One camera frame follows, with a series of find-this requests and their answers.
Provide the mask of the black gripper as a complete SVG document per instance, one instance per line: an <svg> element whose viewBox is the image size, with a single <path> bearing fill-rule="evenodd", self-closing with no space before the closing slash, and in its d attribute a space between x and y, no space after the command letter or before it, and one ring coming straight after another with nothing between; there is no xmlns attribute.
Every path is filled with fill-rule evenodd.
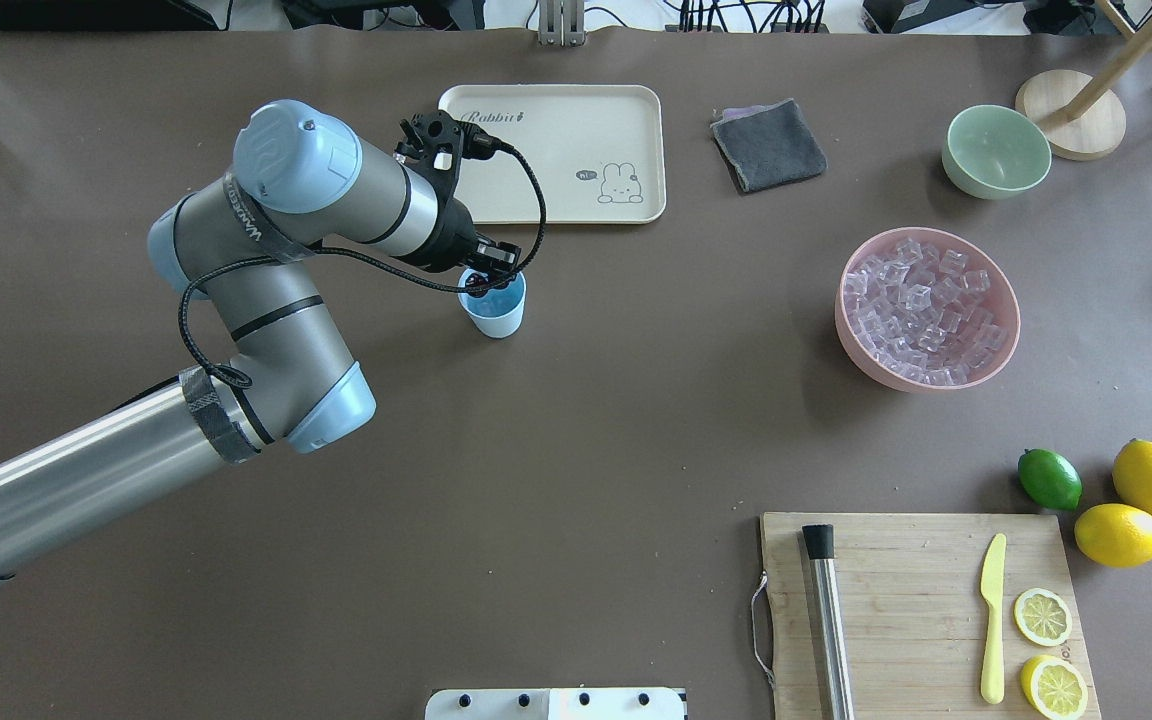
<svg viewBox="0 0 1152 720"><path fill-rule="evenodd" d="M524 259L521 247L479 236L471 214L461 200L449 199L439 211L435 228L412 252L402 255L401 262L430 273L448 272L454 266L472 266L488 276L516 272Z"/></svg>

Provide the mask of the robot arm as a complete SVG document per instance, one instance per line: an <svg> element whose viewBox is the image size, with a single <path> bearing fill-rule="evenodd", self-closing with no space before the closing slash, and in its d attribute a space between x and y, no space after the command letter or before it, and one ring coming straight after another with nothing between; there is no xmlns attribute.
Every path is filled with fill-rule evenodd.
<svg viewBox="0 0 1152 720"><path fill-rule="evenodd" d="M477 232L454 196L465 160L511 143L431 111L382 152L291 99L262 105L230 167L152 223L147 256L179 291L195 361L100 419L0 464L0 588L26 562L238 465L282 439L311 454L361 429L376 397L306 262L338 256L430 286L471 270L505 290L535 252Z"/></svg>

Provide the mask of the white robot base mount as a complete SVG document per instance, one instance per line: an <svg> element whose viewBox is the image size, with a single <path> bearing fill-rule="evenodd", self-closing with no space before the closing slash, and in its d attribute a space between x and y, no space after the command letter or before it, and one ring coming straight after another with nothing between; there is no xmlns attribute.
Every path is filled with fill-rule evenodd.
<svg viewBox="0 0 1152 720"><path fill-rule="evenodd" d="M659 685L444 689L425 719L687 719L685 691Z"/></svg>

